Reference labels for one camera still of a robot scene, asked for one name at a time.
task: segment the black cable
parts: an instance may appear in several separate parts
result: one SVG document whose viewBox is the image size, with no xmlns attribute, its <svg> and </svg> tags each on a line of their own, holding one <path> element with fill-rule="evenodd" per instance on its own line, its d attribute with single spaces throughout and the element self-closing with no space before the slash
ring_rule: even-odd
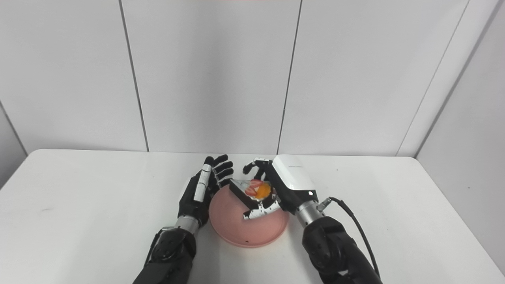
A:
<svg viewBox="0 0 505 284">
<path fill-rule="evenodd" d="M 345 204 L 345 202 L 343 200 L 340 200 L 340 199 L 337 199 L 337 198 L 334 198 L 334 197 L 330 197 L 330 199 L 332 201 L 335 201 L 349 215 L 349 217 L 351 217 L 351 219 L 354 221 L 354 224 L 356 224 L 356 227 L 358 227 L 358 230 L 360 231 L 361 237 L 363 238 L 363 241 L 365 242 L 365 246 L 367 246 L 368 254 L 370 255 L 370 259 L 372 260 L 372 265 L 374 266 L 375 273 L 377 274 L 377 276 L 380 277 L 379 267 L 377 266 L 377 262 L 375 261 L 375 256 L 374 256 L 374 253 L 372 252 L 372 247 L 370 247 L 370 244 L 368 243 L 367 236 L 365 235 L 365 232 L 363 231 L 363 228 L 361 228 L 360 223 L 358 222 L 358 220 L 354 216 L 354 213 L 347 206 L 347 204 Z"/>
</svg>

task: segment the cable connector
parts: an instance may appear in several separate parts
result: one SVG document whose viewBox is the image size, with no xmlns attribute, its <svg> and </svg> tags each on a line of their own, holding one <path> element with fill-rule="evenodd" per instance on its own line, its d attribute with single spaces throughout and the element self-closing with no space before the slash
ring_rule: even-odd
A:
<svg viewBox="0 0 505 284">
<path fill-rule="evenodd" d="M 326 209 L 326 207 L 328 207 L 328 205 L 330 205 L 331 203 L 331 197 L 328 197 L 327 199 L 323 200 L 323 202 L 321 202 L 318 206 L 317 206 L 317 210 L 319 212 L 323 212 L 324 209 Z"/>
</svg>

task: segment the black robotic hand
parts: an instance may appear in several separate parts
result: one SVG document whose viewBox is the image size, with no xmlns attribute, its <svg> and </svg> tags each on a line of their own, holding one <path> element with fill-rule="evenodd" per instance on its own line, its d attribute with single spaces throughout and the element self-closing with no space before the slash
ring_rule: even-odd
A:
<svg viewBox="0 0 505 284">
<path fill-rule="evenodd" d="M 302 245 L 324 284 L 382 284 L 375 257 L 352 211 L 333 197 L 319 204 L 315 186 L 296 157 L 256 158 L 244 167 L 243 173 L 248 174 L 254 166 L 258 167 L 255 179 L 265 175 L 264 180 L 272 184 L 280 207 L 295 215 L 304 228 Z M 323 212 L 331 201 L 336 201 L 357 225 L 375 270 L 343 225 Z"/>
<path fill-rule="evenodd" d="M 133 284 L 185 284 L 196 255 L 196 232 L 209 219 L 216 192 L 230 182 L 233 163 L 228 155 L 207 157 L 179 201 L 174 227 L 162 228 L 153 239 L 144 268 Z"/>
<path fill-rule="evenodd" d="M 228 155 L 214 159 L 208 156 L 202 169 L 193 176 L 179 201 L 177 217 L 191 216 L 204 226 L 209 220 L 209 205 L 216 192 L 230 183 L 233 174 L 233 162 Z"/>
</svg>

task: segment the white backdrop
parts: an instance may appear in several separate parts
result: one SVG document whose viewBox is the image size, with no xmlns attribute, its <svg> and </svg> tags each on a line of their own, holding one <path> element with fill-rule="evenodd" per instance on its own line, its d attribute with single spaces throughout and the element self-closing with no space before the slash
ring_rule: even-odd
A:
<svg viewBox="0 0 505 284">
<path fill-rule="evenodd" d="M 419 161 L 505 271 L 505 6 L 450 96 Z"/>
<path fill-rule="evenodd" d="M 28 152 L 413 156 L 496 2 L 305 1 L 291 69 L 300 1 L 124 0 L 137 97 L 117 0 L 1 1 L 0 101 Z"/>
</svg>

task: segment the robot finger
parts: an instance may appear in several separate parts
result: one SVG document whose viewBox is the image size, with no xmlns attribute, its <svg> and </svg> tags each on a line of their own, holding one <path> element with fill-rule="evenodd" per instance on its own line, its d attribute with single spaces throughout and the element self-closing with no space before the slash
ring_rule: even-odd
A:
<svg viewBox="0 0 505 284">
<path fill-rule="evenodd" d="M 215 166 L 213 169 L 214 169 L 215 173 L 219 173 L 219 172 L 222 172 L 222 171 L 224 171 L 225 169 L 228 169 L 228 168 L 230 168 L 230 169 L 233 168 L 233 162 L 232 161 L 224 162 L 224 163 L 222 163 L 219 166 Z"/>
<path fill-rule="evenodd" d="M 218 187 L 225 187 L 230 184 L 231 178 L 226 178 L 220 182 L 218 182 Z"/>
<path fill-rule="evenodd" d="M 221 155 L 217 158 L 214 159 L 214 164 L 213 166 L 216 167 L 218 166 L 219 164 L 223 163 L 223 162 L 226 162 L 228 161 L 228 155 L 224 154 L 224 155 Z"/>
<path fill-rule="evenodd" d="M 217 180 L 221 180 L 223 179 L 224 177 L 228 176 L 228 175 L 232 175 L 233 174 L 233 169 L 225 169 L 224 171 L 222 172 L 219 172 L 216 174 L 216 179 Z"/>
<path fill-rule="evenodd" d="M 262 180 L 262 176 L 263 176 L 264 173 L 265 173 L 264 169 L 258 169 L 258 172 L 254 176 L 254 179 Z"/>
</svg>

